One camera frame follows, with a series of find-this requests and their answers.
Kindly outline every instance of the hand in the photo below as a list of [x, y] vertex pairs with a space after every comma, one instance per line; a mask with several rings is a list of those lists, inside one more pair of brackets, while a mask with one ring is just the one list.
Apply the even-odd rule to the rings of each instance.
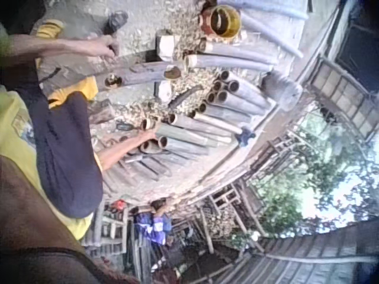
[[144, 132], [142, 132], [143, 135], [147, 138], [147, 140], [156, 139], [156, 130], [153, 129], [147, 129]]
[[110, 35], [103, 35], [92, 40], [81, 40], [76, 43], [76, 51], [87, 56], [114, 58], [118, 55], [118, 44]]

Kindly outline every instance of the roof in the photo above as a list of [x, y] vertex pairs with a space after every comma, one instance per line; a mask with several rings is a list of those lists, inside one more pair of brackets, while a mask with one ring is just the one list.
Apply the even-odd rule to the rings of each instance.
[[[303, 259], [361, 256], [379, 253], [379, 219], [359, 222], [326, 234], [294, 238], [265, 238], [266, 254]], [[375, 263], [300, 263], [246, 253], [240, 262], [215, 281], [251, 283], [356, 283], [374, 271]]]

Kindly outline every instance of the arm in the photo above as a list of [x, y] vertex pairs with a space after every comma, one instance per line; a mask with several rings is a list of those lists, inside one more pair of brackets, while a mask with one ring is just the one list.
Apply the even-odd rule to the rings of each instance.
[[166, 213], [168, 211], [168, 209], [170, 208], [170, 206], [172, 205], [173, 203], [173, 199], [172, 198], [167, 198], [166, 199], [166, 203], [165, 205], [161, 206], [155, 213], [154, 213], [154, 218], [160, 218], [164, 215], [164, 213]]
[[124, 157], [130, 150], [138, 147], [147, 140], [154, 139], [155, 133], [152, 130], [147, 130], [140, 133], [138, 136], [129, 138], [123, 142], [120, 142], [111, 147], [102, 149], [97, 152], [100, 164], [103, 170], [110, 169], [114, 164], [116, 164], [122, 157]]
[[0, 41], [1, 46], [4, 46], [2, 54], [0, 54], [1, 62], [7, 66], [20, 64], [38, 57], [65, 53], [84, 56], [115, 56], [109, 48], [115, 41], [110, 35], [104, 35], [93, 40], [65, 40], [17, 34], [9, 37], [2, 36]]

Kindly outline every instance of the forearm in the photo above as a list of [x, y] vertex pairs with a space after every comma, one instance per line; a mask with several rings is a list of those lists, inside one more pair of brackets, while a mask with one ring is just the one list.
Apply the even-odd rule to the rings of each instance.
[[32, 35], [17, 34], [8, 37], [9, 47], [2, 54], [6, 65], [15, 65], [38, 57], [57, 56], [65, 53], [84, 54], [80, 46], [83, 41], [46, 39]]
[[160, 208], [154, 213], [154, 217], [155, 217], [155, 218], [162, 217], [162, 216], [164, 215], [164, 213], [166, 213], [166, 212], [168, 211], [168, 208], [169, 208], [169, 205], [168, 205], [168, 204], [163, 205], [162, 207], [160, 207]]
[[129, 138], [111, 147], [97, 152], [103, 170], [110, 169], [114, 164], [121, 160], [130, 150], [137, 148], [147, 140], [154, 139], [155, 135], [150, 132], [143, 132], [136, 137]]

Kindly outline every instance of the red object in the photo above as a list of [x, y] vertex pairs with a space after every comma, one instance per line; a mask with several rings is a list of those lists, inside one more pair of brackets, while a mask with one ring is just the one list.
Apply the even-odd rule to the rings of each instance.
[[111, 205], [112, 209], [116, 209], [118, 211], [123, 211], [125, 209], [125, 207], [126, 207], [126, 202], [123, 201], [122, 199], [119, 199], [119, 200], [113, 202]]

